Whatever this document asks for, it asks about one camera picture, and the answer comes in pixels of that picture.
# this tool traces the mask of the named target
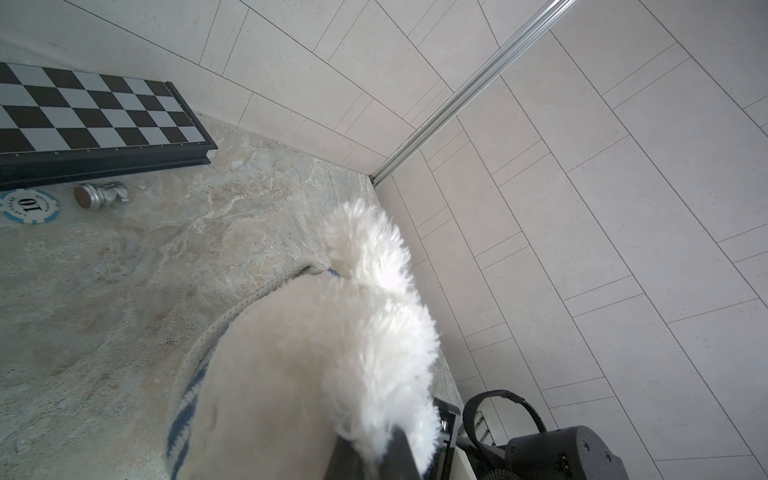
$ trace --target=black chessboard frame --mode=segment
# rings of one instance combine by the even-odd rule
[[[198,130],[204,140],[176,144],[127,145],[125,147],[93,147],[21,153],[7,152],[7,149],[3,151],[0,148],[0,190],[210,164],[206,153],[216,149],[217,146],[178,90],[171,82],[147,81],[147,84],[153,89],[157,85],[164,85],[184,110],[191,125]]]

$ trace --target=tiled wall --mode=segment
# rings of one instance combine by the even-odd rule
[[[765,25],[580,0],[377,188],[465,400],[590,426],[632,479],[766,478]]]
[[[0,45],[170,80],[195,111],[371,174],[545,0],[510,3],[10,0]]]

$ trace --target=black square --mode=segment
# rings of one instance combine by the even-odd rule
[[[131,90],[131,87],[128,86],[128,83],[122,77],[115,77],[113,75],[102,75],[101,79],[104,80],[104,83],[107,84],[109,89],[112,91],[119,91],[124,94],[134,93]]]
[[[123,109],[123,106],[120,105],[120,102],[110,91],[89,90],[88,93],[91,94],[91,98],[94,99],[99,108],[113,108],[115,110]]]
[[[187,138],[176,127],[160,127],[160,131],[172,144],[183,144],[187,142]]]
[[[104,116],[104,112],[98,108],[73,108],[74,112],[78,114],[80,120],[83,121],[83,125],[90,128],[111,127],[112,124]]]
[[[149,86],[149,89],[152,90],[152,93],[154,93],[158,97],[172,96],[168,91],[168,87],[166,87],[164,83],[159,81],[153,81],[153,80],[144,80],[144,81],[147,82],[147,85]]]
[[[131,117],[131,120],[134,121],[137,127],[156,127],[157,124],[154,123],[154,120],[152,120],[152,117],[143,110],[126,110],[128,112],[128,115]]]
[[[7,63],[0,62],[0,84],[22,84]]]
[[[17,128],[0,128],[0,153],[15,151],[35,151],[32,145]]]
[[[165,111],[163,105],[160,104],[160,101],[154,95],[136,95],[136,97],[147,110]]]
[[[19,128],[53,128],[40,107],[3,107]]]
[[[96,139],[85,128],[57,128],[56,131],[73,150],[77,148],[99,148]]]
[[[170,118],[177,127],[193,127],[192,120],[183,111],[169,111]]]
[[[32,98],[35,99],[35,103],[41,107],[68,107],[69,104],[64,99],[64,95],[53,87],[33,87],[31,85],[25,85]]]
[[[115,128],[115,130],[129,147],[134,145],[149,145],[149,142],[144,138],[144,135],[141,134],[138,128]]]
[[[51,79],[54,85],[59,88],[76,88],[78,90],[85,90],[77,77],[74,76],[74,72],[69,70],[59,70],[58,68],[43,68],[45,73],[48,74],[48,78]]]

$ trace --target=poker chip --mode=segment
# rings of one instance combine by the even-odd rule
[[[19,188],[0,197],[0,210],[15,222],[46,223],[58,216],[58,202],[43,191]]]

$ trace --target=fluffy white ear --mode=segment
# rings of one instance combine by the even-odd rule
[[[326,219],[324,240],[339,275],[395,293],[410,287],[411,254],[381,209],[367,207],[362,199],[343,204]]]

